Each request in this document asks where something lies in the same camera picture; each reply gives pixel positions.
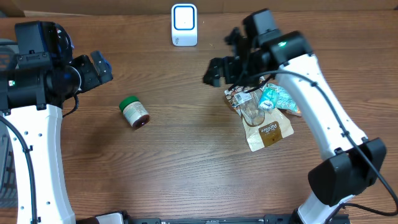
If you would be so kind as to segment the beige snack pouch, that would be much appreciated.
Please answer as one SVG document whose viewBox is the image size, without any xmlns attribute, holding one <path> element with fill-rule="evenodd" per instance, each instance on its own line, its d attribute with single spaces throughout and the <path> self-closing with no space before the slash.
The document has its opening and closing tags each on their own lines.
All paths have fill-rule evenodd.
<svg viewBox="0 0 398 224">
<path fill-rule="evenodd" d="M 290 120 L 277 108 L 259 108 L 262 90 L 248 93 L 248 88 L 237 86 L 224 91 L 226 100 L 239 115 L 252 152 L 271 146 L 294 133 Z"/>
</svg>

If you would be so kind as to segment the green lid jar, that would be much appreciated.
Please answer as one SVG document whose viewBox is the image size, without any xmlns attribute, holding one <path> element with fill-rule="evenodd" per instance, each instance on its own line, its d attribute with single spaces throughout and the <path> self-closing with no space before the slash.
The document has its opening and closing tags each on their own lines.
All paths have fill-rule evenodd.
<svg viewBox="0 0 398 224">
<path fill-rule="evenodd" d="M 149 113 L 136 96 L 129 96 L 122 100 L 119 109 L 133 129 L 141 128 L 150 120 Z"/>
</svg>

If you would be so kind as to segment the white barcode scanner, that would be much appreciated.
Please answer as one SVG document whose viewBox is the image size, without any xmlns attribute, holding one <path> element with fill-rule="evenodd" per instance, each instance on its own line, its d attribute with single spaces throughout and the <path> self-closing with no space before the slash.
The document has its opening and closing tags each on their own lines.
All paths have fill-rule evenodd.
<svg viewBox="0 0 398 224">
<path fill-rule="evenodd" d="M 193 47 L 198 43 L 198 12 L 194 4 L 174 4 L 171 9 L 171 37 L 176 47 Z"/>
</svg>

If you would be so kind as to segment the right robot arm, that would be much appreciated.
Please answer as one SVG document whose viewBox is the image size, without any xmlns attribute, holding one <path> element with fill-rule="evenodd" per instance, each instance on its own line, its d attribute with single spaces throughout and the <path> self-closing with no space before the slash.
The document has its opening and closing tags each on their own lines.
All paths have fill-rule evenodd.
<svg viewBox="0 0 398 224">
<path fill-rule="evenodd" d="M 298 31 L 283 34 L 268 9 L 243 20 L 225 38 L 230 57 L 211 60 L 203 82 L 259 87 L 271 78 L 293 98 L 320 148 L 322 163 L 308 173 L 312 190 L 290 223 L 328 223 L 348 201 L 377 180 L 386 147 L 370 140 L 347 115 L 328 86 L 318 59 Z"/>
</svg>

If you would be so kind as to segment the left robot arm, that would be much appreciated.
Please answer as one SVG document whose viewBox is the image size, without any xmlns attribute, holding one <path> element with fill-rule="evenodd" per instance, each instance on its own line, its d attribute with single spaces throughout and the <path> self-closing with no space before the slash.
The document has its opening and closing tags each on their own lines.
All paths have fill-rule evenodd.
<svg viewBox="0 0 398 224">
<path fill-rule="evenodd" d="M 18 223 L 75 223 L 61 155 L 63 103 L 113 79 L 102 54 L 73 56 L 54 22 L 15 25 L 16 66 L 1 72 L 1 122 L 14 154 Z"/>
</svg>

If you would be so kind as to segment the small teal white packet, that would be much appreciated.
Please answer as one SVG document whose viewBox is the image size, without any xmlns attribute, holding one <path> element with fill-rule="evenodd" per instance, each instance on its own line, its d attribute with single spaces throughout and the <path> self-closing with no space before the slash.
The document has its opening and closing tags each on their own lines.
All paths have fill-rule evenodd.
<svg viewBox="0 0 398 224">
<path fill-rule="evenodd" d="M 278 99 L 279 99 L 278 89 L 274 87 L 266 87 L 262 92 L 258 108 L 264 111 L 271 111 L 275 109 Z"/>
</svg>

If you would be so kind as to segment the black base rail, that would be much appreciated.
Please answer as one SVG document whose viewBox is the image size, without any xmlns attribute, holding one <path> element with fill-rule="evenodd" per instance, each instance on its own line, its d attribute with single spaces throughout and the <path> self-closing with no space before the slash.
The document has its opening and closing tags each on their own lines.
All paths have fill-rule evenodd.
<svg viewBox="0 0 398 224">
<path fill-rule="evenodd" d="M 132 218 L 124 212 L 115 212 L 95 217 L 93 223 L 99 224 L 289 224 L 293 223 L 289 214 L 264 215 L 263 217 L 236 218 L 188 218 L 188 219 L 160 219 L 160 218 Z"/>
</svg>

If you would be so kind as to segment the grey plastic mesh basket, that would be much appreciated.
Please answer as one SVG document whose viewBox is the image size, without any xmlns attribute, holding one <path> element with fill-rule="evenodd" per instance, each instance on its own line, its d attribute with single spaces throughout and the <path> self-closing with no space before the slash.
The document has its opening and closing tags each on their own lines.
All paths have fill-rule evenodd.
<svg viewBox="0 0 398 224">
<path fill-rule="evenodd" d="M 12 67 L 17 46 L 13 41 L 1 39 L 1 71 Z M 17 207 L 17 184 L 14 157 L 7 126 L 1 123 L 1 208 Z"/>
</svg>

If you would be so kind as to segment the teal wet wipes packet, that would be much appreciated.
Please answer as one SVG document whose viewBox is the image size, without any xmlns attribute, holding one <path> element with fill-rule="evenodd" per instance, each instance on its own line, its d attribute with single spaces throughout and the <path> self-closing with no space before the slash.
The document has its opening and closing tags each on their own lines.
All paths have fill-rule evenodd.
<svg viewBox="0 0 398 224">
<path fill-rule="evenodd" d="M 299 110 L 296 102 L 292 99 L 292 97 L 287 93 L 287 91 L 279 86 L 275 85 L 273 83 L 268 83 L 267 84 L 268 89 L 275 90 L 277 93 L 277 101 L 276 101 L 276 108 L 280 110 L 286 110 L 286 112 L 296 115 L 296 116 L 301 116 L 302 112 Z"/>
</svg>

